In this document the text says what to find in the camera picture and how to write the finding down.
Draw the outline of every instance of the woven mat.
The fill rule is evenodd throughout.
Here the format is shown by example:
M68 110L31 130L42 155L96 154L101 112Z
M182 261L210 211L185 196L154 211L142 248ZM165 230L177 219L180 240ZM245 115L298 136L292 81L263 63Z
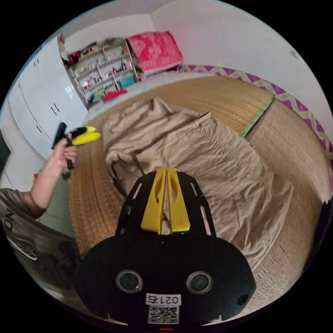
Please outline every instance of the woven mat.
M89 122L102 132L110 113L134 102L161 97L166 103L182 106L213 117L238 133L249 130L271 103L273 95L249 83L228 77L204 77L171 83L137 95ZM81 253L114 235L121 203L113 192L103 156L102 140L79 148L70 182L70 211L75 238Z
M275 301L299 279L322 203L331 197L329 162L321 142L284 103L274 100L246 139L276 174L293 184L294 190L281 233L254 272L257 289L237 317Z

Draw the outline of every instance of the white wardrobe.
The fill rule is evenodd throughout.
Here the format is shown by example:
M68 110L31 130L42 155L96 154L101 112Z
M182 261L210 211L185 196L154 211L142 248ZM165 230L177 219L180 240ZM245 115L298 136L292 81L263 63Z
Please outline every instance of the white wardrobe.
M9 93L13 118L33 149L45 160L61 122L81 126L87 108L62 62L58 37L45 44L23 70Z

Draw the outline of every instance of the teal box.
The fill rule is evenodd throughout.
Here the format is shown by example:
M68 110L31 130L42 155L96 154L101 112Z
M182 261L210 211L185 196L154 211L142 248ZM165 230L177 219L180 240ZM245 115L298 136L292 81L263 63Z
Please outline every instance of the teal box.
M125 87L130 86L130 85L132 85L132 84L135 83L134 82L134 77L131 76L131 77L127 78L127 79L120 80L119 83L120 83L120 86L122 88L125 88Z

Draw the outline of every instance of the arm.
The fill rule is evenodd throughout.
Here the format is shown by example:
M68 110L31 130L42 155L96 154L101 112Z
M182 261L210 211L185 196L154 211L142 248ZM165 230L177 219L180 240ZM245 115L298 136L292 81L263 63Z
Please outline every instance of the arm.
M66 139L61 140L54 148L53 154L39 173L36 183L29 192L22 195L31 211L31 217L37 219L47 210L55 186L61 176L63 168L67 167L67 159L75 163L77 147L67 147Z

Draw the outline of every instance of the person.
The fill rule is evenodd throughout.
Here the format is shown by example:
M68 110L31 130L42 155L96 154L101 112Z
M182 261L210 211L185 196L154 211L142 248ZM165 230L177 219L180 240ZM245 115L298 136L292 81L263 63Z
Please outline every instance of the person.
M90 315L74 289L81 262L75 239L37 221L49 206L67 159L74 165L76 158L77 147L67 147L63 139L30 191L0 189L0 222L16 258L33 280L68 306Z
M47 210L52 198L54 188L67 167L67 159L73 165L77 156L77 147L67 147L66 139L62 139L54 148L53 154L43 170L38 174L36 183L28 192L22 192L24 203L27 205L28 214L34 219L40 218Z

